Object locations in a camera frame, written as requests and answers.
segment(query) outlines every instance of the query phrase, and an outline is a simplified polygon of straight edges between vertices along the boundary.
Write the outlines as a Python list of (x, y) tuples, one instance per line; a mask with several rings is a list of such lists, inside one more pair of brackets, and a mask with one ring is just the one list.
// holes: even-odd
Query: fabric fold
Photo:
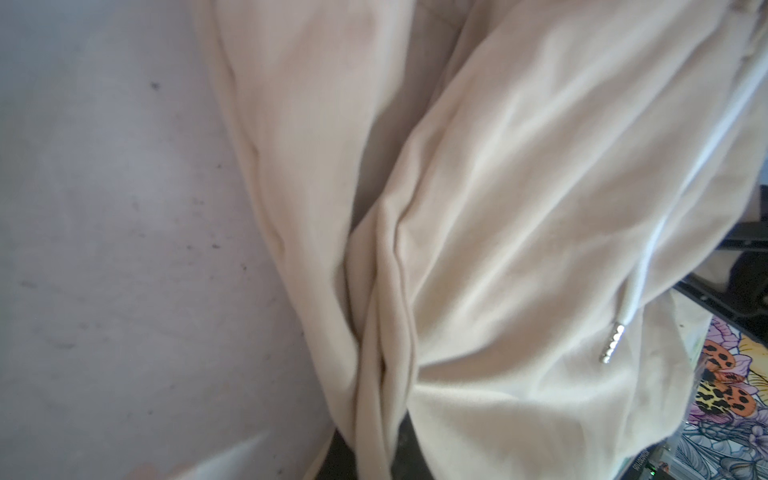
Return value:
[[(766, 152), (764, 95), (677, 189), (760, 12), (479, 0), (426, 112), (388, 147), (396, 159), (366, 160), (392, 164), (383, 191), (361, 191), (421, 8), (194, 3), (331, 416), (360, 478), (390, 477), (406, 410), (439, 480), (610, 478), (683, 415), (692, 372), (664, 291), (741, 214)], [(356, 198), (375, 201), (353, 228)], [(602, 365), (625, 280), (670, 208), (643, 307)]]

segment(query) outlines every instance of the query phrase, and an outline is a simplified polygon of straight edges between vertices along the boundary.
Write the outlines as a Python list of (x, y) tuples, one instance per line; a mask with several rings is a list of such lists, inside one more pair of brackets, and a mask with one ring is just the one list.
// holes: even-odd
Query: colorful patterned fabric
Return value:
[(678, 462), (691, 478), (768, 478), (768, 349), (715, 317), (702, 354)]

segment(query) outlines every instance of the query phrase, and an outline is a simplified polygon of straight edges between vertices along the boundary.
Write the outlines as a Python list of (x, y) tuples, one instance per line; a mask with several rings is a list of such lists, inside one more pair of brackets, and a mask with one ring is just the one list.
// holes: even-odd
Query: floor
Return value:
[(331, 422), (185, 2), (8, 0), (0, 72), (0, 478), (300, 478)]

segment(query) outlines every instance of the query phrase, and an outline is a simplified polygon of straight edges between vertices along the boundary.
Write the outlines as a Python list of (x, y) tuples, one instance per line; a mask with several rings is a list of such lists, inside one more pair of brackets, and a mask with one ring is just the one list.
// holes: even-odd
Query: beige sweatpants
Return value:
[[(407, 410), (438, 480), (610, 478), (681, 420), (692, 378), (663, 292), (736, 221), (766, 153), (762, 94), (678, 195), (759, 37), (759, 2), (460, 3), (193, 10), (360, 477), (389, 478)], [(444, 60), (422, 48), (424, 12), (461, 32)], [(406, 91), (430, 62), (439, 80)]]

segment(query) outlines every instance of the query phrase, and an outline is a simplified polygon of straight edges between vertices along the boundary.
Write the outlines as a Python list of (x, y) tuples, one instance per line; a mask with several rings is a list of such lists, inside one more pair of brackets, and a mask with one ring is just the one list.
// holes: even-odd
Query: metal drawstring tip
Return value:
[(613, 356), (622, 335), (624, 335), (624, 325), (614, 323), (614, 328), (611, 330), (611, 336), (608, 337), (608, 342), (605, 344), (603, 354), (600, 356), (601, 363), (608, 363), (611, 361), (611, 356)]

